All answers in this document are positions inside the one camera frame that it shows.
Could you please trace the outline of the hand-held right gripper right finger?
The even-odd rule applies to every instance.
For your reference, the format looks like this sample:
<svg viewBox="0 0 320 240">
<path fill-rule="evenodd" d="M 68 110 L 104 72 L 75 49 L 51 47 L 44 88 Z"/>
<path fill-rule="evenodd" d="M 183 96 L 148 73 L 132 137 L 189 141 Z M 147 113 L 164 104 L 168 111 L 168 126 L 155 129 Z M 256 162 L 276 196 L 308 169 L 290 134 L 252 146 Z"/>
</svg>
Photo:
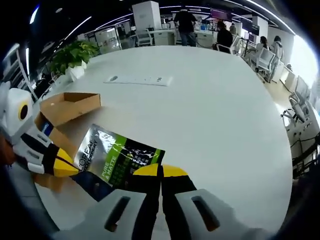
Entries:
<svg viewBox="0 0 320 240">
<path fill-rule="evenodd" d="M 195 187 L 181 168 L 163 165 L 162 208 L 173 240 L 243 240 L 249 228 L 234 210 L 206 189 Z"/>
</svg>

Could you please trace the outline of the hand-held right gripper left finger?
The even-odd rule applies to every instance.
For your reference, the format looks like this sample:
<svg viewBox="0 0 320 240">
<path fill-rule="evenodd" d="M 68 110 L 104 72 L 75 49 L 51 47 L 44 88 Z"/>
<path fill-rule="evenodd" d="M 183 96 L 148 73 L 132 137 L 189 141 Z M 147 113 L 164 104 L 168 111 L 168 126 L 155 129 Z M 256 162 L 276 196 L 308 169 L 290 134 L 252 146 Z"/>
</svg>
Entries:
<svg viewBox="0 0 320 240">
<path fill-rule="evenodd" d="M 126 189 L 115 189 L 90 208 L 84 221 L 54 240 L 150 240 L 159 211 L 161 178 L 155 163 L 136 170 Z"/>
</svg>

